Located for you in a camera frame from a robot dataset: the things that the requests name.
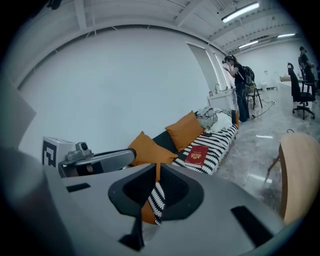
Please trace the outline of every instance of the white table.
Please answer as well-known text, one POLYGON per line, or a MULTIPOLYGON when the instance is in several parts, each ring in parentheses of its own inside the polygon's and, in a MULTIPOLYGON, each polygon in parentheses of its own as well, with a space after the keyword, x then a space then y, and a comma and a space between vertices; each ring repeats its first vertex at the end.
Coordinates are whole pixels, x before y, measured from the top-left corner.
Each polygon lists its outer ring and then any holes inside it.
POLYGON ((237 99, 232 90, 208 96, 209 106, 221 110, 237 110, 237 99))

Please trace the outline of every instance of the white cloth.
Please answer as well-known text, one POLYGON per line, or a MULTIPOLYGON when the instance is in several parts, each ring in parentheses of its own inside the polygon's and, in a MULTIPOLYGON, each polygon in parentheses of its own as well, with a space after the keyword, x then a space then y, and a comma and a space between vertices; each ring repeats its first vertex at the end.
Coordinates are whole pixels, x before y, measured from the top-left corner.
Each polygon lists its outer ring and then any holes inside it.
POLYGON ((217 133, 222 129, 229 129, 232 126, 232 118, 225 113, 217 113, 218 121, 215 122, 208 133, 217 133))

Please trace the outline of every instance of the white box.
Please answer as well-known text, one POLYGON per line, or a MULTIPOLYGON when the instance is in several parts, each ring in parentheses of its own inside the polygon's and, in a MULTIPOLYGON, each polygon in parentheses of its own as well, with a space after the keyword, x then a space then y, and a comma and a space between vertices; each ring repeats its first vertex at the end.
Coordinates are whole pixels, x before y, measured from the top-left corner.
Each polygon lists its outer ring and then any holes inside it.
POLYGON ((76 143, 60 138, 46 137, 42 139, 42 164, 53 166, 58 170, 58 163, 66 160, 68 152, 76 150, 76 143))

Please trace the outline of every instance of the window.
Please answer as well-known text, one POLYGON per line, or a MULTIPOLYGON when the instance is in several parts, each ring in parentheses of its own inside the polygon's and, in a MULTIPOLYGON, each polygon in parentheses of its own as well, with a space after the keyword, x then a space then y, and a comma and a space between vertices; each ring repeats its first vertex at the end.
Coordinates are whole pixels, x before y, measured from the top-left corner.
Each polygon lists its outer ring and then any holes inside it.
POLYGON ((204 78, 208 84, 210 91, 215 93, 218 78, 206 50, 192 44, 188 44, 188 46, 190 47, 193 55, 199 63, 199 66, 203 72, 204 78))

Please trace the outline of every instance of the desk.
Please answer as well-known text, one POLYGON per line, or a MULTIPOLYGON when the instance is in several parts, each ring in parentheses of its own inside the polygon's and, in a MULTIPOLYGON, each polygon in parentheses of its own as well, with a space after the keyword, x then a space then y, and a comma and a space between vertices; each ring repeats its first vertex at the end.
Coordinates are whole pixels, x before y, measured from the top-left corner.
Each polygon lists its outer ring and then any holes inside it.
POLYGON ((221 110, 237 110, 237 98, 232 90, 207 97, 209 106, 221 110))
POLYGON ((268 173, 278 160, 282 171, 280 215, 289 224, 307 214, 319 190, 320 144, 305 133, 287 134, 268 173))

